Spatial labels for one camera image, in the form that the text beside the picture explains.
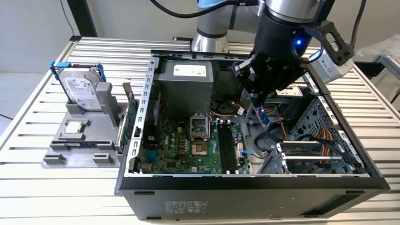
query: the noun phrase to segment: white wall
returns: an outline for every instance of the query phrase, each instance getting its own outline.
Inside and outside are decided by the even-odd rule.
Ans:
[[[0,0],[0,29],[0,72],[46,72],[73,36],[61,1]]]
[[[198,11],[197,0],[158,0],[179,13]],[[98,35],[107,38],[173,40],[193,38],[198,19],[179,19],[161,11],[149,0],[89,0]],[[230,32],[230,41],[253,42],[254,35]]]
[[[181,13],[198,10],[197,0],[159,0]],[[89,0],[101,36],[125,39],[171,40],[194,37],[197,19],[179,19],[162,12],[149,0]],[[330,15],[346,40],[361,7],[361,0],[337,0]],[[400,33],[400,0],[369,0],[359,29],[358,47],[371,45]],[[230,41],[254,42],[254,35],[230,32]]]
[[[78,32],[67,1],[67,15]],[[198,10],[197,0],[159,0],[182,13]],[[89,0],[101,37],[171,40],[194,37],[197,19],[179,19],[162,12],[149,0]],[[330,19],[346,40],[361,0],[337,0]],[[400,0],[370,0],[361,24],[358,47],[400,33]],[[50,60],[62,52],[71,37],[59,0],[0,0],[0,72],[46,72]],[[230,40],[254,41],[254,35],[230,32]]]

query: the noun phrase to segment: hard drive label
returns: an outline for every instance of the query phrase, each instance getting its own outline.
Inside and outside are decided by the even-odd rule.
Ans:
[[[77,104],[87,110],[102,109],[97,92],[90,80],[85,78],[67,77],[66,83],[73,93]]]

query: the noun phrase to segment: robotic arm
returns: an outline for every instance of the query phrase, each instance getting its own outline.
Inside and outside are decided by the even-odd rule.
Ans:
[[[229,9],[231,22],[226,23],[230,27],[226,26],[225,30],[222,21],[227,15],[227,7],[259,6],[261,23],[255,47],[249,60],[233,66],[257,108],[275,90],[287,88],[309,72],[310,66],[326,73],[326,82],[339,78],[342,75],[338,74],[345,75],[353,68],[357,32],[367,0],[362,0],[351,43],[343,40],[334,23],[327,20],[335,0],[199,0],[201,8],[209,7],[189,15],[173,14],[155,0],[151,2],[166,13],[179,18],[202,16],[198,32],[205,39],[202,40],[198,34],[193,43],[198,47],[193,47],[193,50],[210,52],[219,51],[217,46],[222,52],[227,52],[225,46],[229,42],[222,42],[221,39],[227,35],[229,29],[235,27],[233,20],[235,21],[241,10],[237,9],[235,12],[234,8]],[[321,41],[322,49],[311,59],[306,59],[301,56],[306,53],[313,38]]]

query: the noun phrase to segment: small chip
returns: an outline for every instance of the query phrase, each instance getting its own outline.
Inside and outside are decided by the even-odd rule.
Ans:
[[[169,168],[177,167],[177,161],[174,161],[174,162],[167,162],[167,167],[169,167]]]
[[[193,155],[206,156],[209,154],[209,146],[205,141],[193,141]]]
[[[67,127],[66,127],[66,133],[67,134],[79,134],[83,129],[83,122],[78,121],[70,121]]]

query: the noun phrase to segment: wire bundle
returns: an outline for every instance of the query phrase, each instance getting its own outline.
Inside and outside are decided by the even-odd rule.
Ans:
[[[334,141],[333,133],[326,127],[321,128],[321,132],[317,138],[323,138]],[[330,156],[330,148],[325,144],[323,144],[322,156]]]

